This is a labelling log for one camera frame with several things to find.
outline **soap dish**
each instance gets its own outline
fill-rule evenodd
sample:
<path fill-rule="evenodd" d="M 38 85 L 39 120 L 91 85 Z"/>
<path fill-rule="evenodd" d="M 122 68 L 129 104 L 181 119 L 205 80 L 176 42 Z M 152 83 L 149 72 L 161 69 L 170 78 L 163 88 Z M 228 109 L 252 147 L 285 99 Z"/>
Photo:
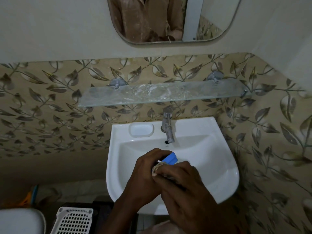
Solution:
<path fill-rule="evenodd" d="M 150 122 L 133 122 L 129 126 L 132 137 L 149 137 L 154 133 L 154 125 Z"/>

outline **person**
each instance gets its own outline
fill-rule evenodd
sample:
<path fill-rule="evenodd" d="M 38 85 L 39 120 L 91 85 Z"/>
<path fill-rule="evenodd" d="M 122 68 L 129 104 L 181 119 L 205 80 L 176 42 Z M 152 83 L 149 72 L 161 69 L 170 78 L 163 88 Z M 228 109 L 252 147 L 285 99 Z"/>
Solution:
<path fill-rule="evenodd" d="M 240 233 L 235 226 L 227 223 L 214 198 L 202 183 L 197 169 L 189 162 L 162 165 L 152 175 L 151 169 L 155 161 L 170 153 L 172 152 L 155 148 L 138 158 L 122 195 L 116 200 L 98 234 L 125 233 L 139 209 L 160 194 L 170 221 L 155 225 L 142 233 Z M 173 177 L 179 186 L 162 174 Z"/>
<path fill-rule="evenodd" d="M 182 40 L 182 0 L 109 0 L 109 7 L 115 28 L 131 42 Z"/>

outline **glass shelf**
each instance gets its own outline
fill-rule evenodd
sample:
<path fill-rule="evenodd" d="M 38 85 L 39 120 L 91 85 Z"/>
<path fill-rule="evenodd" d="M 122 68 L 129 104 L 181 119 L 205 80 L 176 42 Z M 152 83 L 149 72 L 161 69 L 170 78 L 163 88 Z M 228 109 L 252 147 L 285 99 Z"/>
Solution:
<path fill-rule="evenodd" d="M 86 90 L 79 107 L 143 104 L 192 99 L 227 98 L 250 94 L 238 79 L 94 87 Z"/>

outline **shirt sleeve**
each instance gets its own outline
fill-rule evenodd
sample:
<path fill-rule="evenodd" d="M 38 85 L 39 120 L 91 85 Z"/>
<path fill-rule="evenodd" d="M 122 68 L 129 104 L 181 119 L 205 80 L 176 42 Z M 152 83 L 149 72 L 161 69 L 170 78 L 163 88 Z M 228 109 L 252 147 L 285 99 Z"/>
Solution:
<path fill-rule="evenodd" d="M 109 7 L 111 13 L 111 19 L 113 25 L 117 31 L 119 31 L 123 36 L 124 29 L 123 29 L 123 22 L 122 22 L 122 15 L 121 15 L 121 5 L 119 0 L 109 0 Z"/>
<path fill-rule="evenodd" d="M 168 24 L 170 25 L 171 35 L 175 40 L 182 40 L 183 36 L 183 14 L 182 14 L 182 0 L 169 0 L 167 10 Z"/>

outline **faucet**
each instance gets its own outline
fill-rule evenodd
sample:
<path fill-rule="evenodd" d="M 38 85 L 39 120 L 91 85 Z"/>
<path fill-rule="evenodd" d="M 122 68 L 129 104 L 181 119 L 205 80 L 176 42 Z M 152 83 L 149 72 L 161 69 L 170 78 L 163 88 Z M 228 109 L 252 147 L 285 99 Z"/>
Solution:
<path fill-rule="evenodd" d="M 172 127 L 171 127 L 172 113 L 173 113 L 173 110 L 170 107 L 165 107 L 163 109 L 163 123 L 160 128 L 163 133 L 166 133 L 168 143 L 175 142 L 174 134 L 173 134 Z"/>

